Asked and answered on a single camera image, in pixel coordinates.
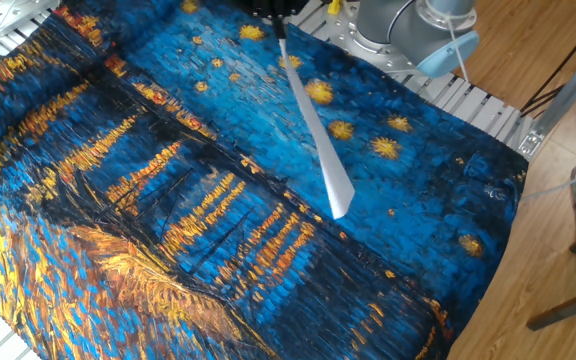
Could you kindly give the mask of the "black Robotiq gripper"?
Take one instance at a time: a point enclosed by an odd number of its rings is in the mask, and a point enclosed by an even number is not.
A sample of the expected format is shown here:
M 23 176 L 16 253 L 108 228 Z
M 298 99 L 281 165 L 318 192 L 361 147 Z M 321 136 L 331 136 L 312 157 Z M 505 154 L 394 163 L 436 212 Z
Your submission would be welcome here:
M 249 15 L 272 19 L 275 37 L 286 39 L 283 18 L 298 14 L 308 0 L 233 0 L 233 3 Z

